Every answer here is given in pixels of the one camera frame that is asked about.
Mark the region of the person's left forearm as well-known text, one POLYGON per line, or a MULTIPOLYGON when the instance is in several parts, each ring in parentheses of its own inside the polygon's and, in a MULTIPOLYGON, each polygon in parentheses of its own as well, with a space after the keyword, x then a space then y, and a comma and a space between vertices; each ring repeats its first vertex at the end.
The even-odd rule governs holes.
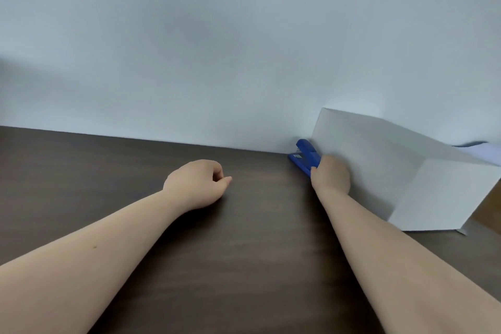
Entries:
POLYGON ((0 266, 0 334, 87 334, 186 201, 154 193, 0 266))

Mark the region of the person's left hand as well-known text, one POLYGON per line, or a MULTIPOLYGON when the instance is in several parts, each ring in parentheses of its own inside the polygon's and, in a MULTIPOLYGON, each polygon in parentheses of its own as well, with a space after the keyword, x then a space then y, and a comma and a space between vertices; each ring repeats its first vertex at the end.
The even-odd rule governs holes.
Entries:
POLYGON ((180 214, 216 203, 225 191, 212 188, 213 175, 223 174, 214 160, 195 160, 172 172, 164 182, 162 195, 180 214))

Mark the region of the person's right hand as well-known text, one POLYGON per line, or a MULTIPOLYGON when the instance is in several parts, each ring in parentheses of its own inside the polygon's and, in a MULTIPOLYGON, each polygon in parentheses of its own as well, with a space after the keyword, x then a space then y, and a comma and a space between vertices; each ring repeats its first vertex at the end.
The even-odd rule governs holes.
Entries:
POLYGON ((311 183, 318 195, 325 191, 347 195, 351 185, 350 172, 316 172, 316 168, 311 168, 311 183))

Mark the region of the person's right forearm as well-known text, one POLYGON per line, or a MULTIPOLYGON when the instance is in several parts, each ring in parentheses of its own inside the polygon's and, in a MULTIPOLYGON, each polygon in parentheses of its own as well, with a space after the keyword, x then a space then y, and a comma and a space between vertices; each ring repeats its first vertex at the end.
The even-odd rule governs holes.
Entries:
POLYGON ((347 194, 315 191, 386 334, 501 334, 501 302, 347 194))

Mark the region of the blue stapler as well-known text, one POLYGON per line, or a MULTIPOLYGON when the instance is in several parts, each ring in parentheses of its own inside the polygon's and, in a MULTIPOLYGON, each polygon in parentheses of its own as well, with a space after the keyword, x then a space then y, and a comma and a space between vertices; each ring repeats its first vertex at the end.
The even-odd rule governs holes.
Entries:
POLYGON ((315 147, 306 139, 299 139, 296 142, 296 151, 287 155, 302 172, 309 178, 311 177, 311 168, 317 168, 321 162, 321 156, 315 147))

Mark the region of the white paper sheet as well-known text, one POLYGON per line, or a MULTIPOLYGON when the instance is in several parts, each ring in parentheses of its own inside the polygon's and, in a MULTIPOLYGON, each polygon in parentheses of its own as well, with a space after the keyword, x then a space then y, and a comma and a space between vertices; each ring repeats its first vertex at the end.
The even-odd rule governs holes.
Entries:
POLYGON ((463 145, 456 145, 454 147, 477 159, 496 166, 501 166, 501 144, 495 144, 487 141, 472 141, 463 145))
POLYGON ((403 231, 461 229, 501 166, 385 119, 323 108, 312 144, 341 158, 350 195, 403 231))

